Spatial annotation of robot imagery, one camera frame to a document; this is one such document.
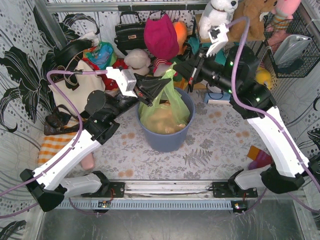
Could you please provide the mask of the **green plastic trash bag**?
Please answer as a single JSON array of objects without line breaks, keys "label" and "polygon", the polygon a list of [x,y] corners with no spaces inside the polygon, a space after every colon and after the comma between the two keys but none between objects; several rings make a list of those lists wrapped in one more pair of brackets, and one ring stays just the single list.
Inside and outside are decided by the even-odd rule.
[{"label": "green plastic trash bag", "polygon": [[142,126],[152,133],[174,134],[183,130],[190,121],[191,112],[182,100],[182,94],[174,86],[173,78],[177,73],[173,69],[175,65],[174,62],[161,77],[161,83],[166,79],[169,79],[169,83],[152,101],[152,105],[139,104],[138,119]]}]

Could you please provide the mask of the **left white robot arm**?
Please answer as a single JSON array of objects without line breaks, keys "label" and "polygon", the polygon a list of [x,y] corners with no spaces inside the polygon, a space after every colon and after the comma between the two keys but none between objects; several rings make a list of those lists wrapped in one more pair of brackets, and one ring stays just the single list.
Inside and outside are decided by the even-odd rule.
[{"label": "left white robot arm", "polygon": [[116,96],[102,90],[94,90],[87,97],[85,111],[89,118],[79,127],[79,132],[58,153],[42,166],[25,169],[20,178],[44,212],[58,207],[65,198],[74,196],[112,198],[115,191],[110,181],[99,170],[90,174],[67,178],[67,174],[88,154],[106,143],[119,128],[115,119],[142,102],[151,106],[153,100],[171,81],[170,78],[132,76],[132,96],[118,93]]}]

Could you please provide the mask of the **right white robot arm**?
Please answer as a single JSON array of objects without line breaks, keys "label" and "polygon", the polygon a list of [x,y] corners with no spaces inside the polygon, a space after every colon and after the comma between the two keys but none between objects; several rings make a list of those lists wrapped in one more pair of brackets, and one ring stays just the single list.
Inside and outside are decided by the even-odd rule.
[{"label": "right white robot arm", "polygon": [[310,176],[315,186],[320,186],[317,174],[320,166],[308,159],[298,148],[286,128],[270,90],[255,80],[260,64],[247,46],[234,46],[229,50],[225,64],[207,56],[208,48],[200,48],[192,59],[176,64],[173,68],[190,84],[206,81],[230,94],[230,104],[243,119],[255,129],[271,154],[272,163],[266,169],[240,170],[228,180],[234,195],[239,190],[265,187],[275,194],[298,190]]}]

